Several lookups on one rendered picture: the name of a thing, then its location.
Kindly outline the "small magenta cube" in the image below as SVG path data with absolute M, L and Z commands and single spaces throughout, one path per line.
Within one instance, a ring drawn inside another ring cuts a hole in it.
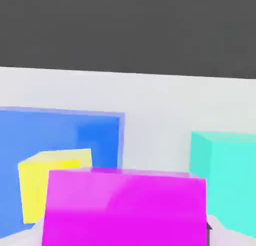
M 186 172 L 52 170 L 42 246 L 207 246 L 206 190 Z

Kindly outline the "large blue box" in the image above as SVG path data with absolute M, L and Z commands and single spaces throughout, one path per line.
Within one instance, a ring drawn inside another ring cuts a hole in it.
M 0 239 L 23 230 L 18 163 L 42 151 L 91 149 L 92 166 L 123 165 L 125 115 L 0 107 Z

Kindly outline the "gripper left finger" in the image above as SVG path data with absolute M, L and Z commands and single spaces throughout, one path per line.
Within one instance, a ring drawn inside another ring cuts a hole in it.
M 0 239 L 0 246 L 42 246 L 44 217 L 27 230 Z

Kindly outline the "small cyan cube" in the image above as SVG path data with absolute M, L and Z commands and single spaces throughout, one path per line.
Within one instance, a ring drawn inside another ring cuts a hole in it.
M 208 215 L 256 238 L 256 134 L 192 132 L 189 172 L 206 179 Z

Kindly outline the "small yellow cube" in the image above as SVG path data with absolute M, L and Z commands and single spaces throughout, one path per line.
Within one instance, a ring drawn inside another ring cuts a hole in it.
M 91 167 L 89 148 L 41 151 L 19 162 L 23 223 L 36 223 L 44 215 L 50 170 Z

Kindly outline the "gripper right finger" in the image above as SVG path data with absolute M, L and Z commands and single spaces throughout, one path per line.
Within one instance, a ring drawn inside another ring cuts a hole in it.
M 256 246 L 256 238 L 227 229 L 213 215 L 207 215 L 210 225 L 207 246 Z

